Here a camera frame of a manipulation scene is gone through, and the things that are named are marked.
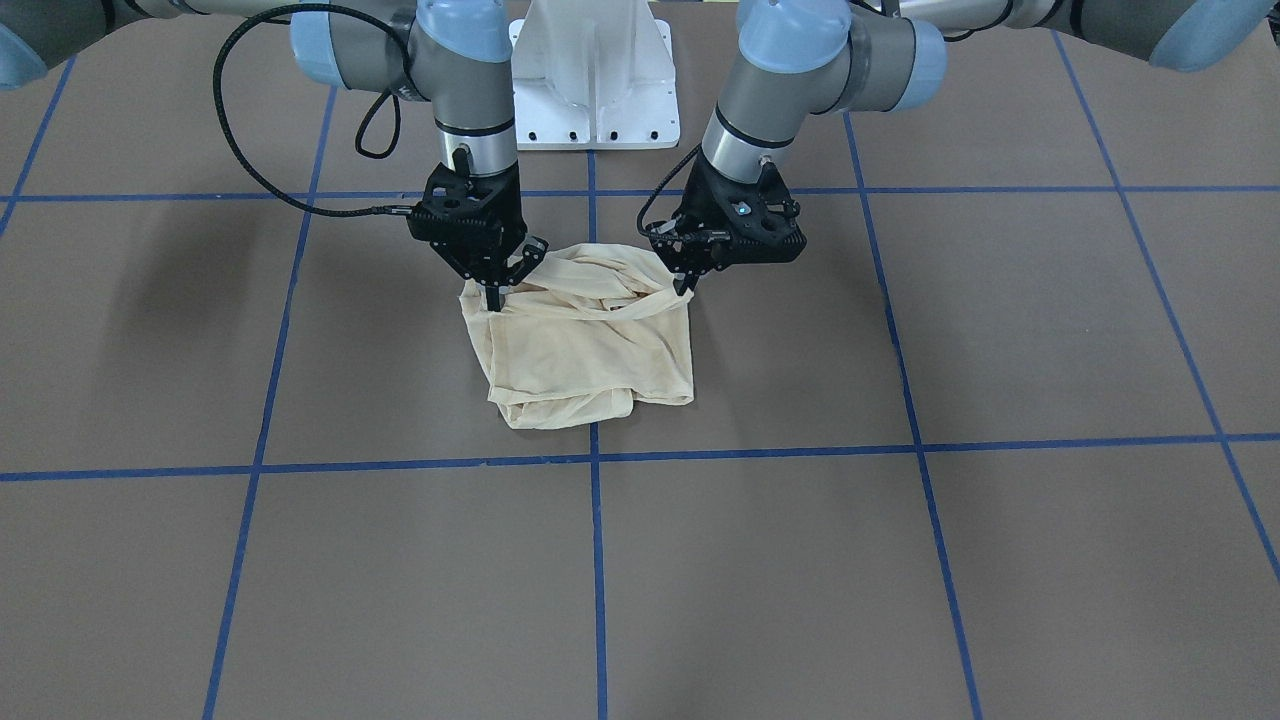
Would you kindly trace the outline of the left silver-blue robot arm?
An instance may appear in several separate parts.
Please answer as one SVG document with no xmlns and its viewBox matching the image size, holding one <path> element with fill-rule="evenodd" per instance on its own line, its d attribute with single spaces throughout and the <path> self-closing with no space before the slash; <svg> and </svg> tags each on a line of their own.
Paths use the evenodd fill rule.
<svg viewBox="0 0 1280 720">
<path fill-rule="evenodd" d="M 790 263 L 805 249 L 780 174 L 803 122 L 905 111 L 945 81 L 948 47 L 998 27 L 1046 28 L 1176 70 L 1231 54 L 1271 1 L 741 1 L 739 54 L 671 219 L 636 220 L 677 295 L 712 272 Z"/>
</svg>

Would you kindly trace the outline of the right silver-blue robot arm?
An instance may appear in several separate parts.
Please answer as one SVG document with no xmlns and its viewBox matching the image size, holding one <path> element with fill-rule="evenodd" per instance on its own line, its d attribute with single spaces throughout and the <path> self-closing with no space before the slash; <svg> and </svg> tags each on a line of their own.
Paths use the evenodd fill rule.
<svg viewBox="0 0 1280 720">
<path fill-rule="evenodd" d="M 429 102 L 442 161 L 411 206 L 366 214 L 403 217 L 492 311 L 503 292 L 544 259 L 521 208 L 513 45 L 502 1 L 5 1 L 3 87 L 44 78 L 99 40 L 138 20 L 232 15 L 239 26 L 212 70 L 218 122 L 237 161 L 259 183 L 227 115 L 223 74 L 253 28 L 284 20 L 298 68 L 312 81 L 376 95 L 378 104 Z"/>
</svg>

